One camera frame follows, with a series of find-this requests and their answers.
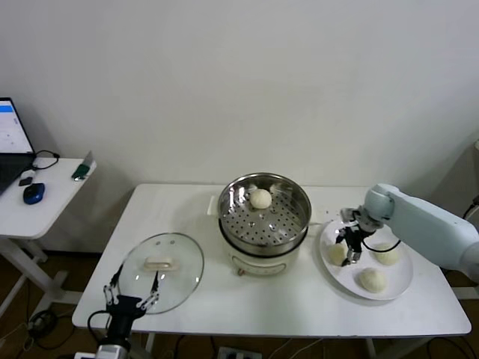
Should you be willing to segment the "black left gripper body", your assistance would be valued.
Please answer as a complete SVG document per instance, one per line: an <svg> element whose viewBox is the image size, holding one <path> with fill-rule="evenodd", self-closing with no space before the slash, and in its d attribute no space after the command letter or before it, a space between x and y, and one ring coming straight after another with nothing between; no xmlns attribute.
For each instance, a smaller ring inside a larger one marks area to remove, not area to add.
<svg viewBox="0 0 479 359"><path fill-rule="evenodd" d="M108 305L107 312L111 316L105 344L130 346L129 337L133 322L146 314L142 300L128 295L119 295L118 303Z"/></svg>

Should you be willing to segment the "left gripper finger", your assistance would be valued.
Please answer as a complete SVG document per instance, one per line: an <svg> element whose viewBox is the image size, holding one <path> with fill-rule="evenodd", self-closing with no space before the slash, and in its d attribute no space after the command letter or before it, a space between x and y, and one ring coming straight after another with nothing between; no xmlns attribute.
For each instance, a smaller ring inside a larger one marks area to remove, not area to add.
<svg viewBox="0 0 479 359"><path fill-rule="evenodd" d="M159 272L155 273L153 284L150 289L150 295L136 305L140 309L150 309L159 300Z"/></svg>
<svg viewBox="0 0 479 359"><path fill-rule="evenodd" d="M119 277L122 272L123 266L120 265L118 270L113 274L111 280L107 285L103 287L103 294L105 296L107 305L119 304L120 291L118 288Z"/></svg>

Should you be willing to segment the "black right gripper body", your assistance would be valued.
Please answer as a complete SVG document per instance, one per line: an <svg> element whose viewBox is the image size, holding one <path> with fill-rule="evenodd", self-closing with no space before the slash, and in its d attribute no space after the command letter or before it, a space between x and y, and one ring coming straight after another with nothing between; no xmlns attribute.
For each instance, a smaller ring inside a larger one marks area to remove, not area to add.
<svg viewBox="0 0 479 359"><path fill-rule="evenodd" d="M363 230L360 226L344 227L342 229L342 236L346 240L348 248L356 254L362 252L362 242L373 234L374 231Z"/></svg>

